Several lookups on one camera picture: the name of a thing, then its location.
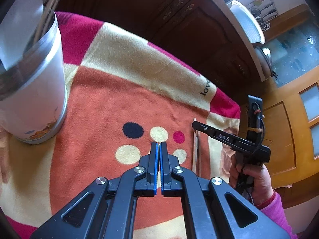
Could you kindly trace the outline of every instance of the checkered blanket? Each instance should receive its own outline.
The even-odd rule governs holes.
[[[0,206],[22,239],[95,178],[136,166],[151,141],[166,141],[191,168],[193,118],[235,134],[239,128],[239,106],[173,55],[109,23],[57,17],[68,91],[64,125],[39,145],[0,131]],[[232,154],[200,134],[201,176],[227,181]],[[139,198],[133,237],[186,238],[180,199],[157,194]]]

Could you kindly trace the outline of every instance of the pink circle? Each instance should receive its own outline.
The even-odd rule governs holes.
[[[182,144],[185,141],[185,136],[182,131],[175,131],[173,134],[173,139],[176,143]]]

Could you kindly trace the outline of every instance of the white basket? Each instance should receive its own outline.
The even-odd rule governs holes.
[[[265,36],[254,16],[240,2],[232,1],[230,8],[251,43],[265,43]]]

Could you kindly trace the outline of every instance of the finger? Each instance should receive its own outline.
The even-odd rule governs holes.
[[[242,173],[245,175],[249,175],[255,179],[261,179],[263,175],[262,170],[263,168],[261,166],[246,164]]]
[[[230,161],[232,162],[232,165],[233,165],[233,166],[236,166],[237,160],[236,160],[235,154],[232,155],[232,157],[230,158]]]
[[[234,179],[238,180],[239,172],[236,170],[235,165],[232,165],[229,169],[230,176],[234,177]]]
[[[232,188],[235,188],[236,187],[236,184],[237,184],[237,180],[234,178],[234,177],[229,177],[229,186],[231,186]]]

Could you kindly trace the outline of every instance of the dark brown cabinet door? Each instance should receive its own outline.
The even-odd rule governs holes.
[[[150,39],[189,0],[61,0],[58,10],[115,24]]]
[[[152,39],[227,94],[259,78],[242,39],[211,0],[189,1]]]

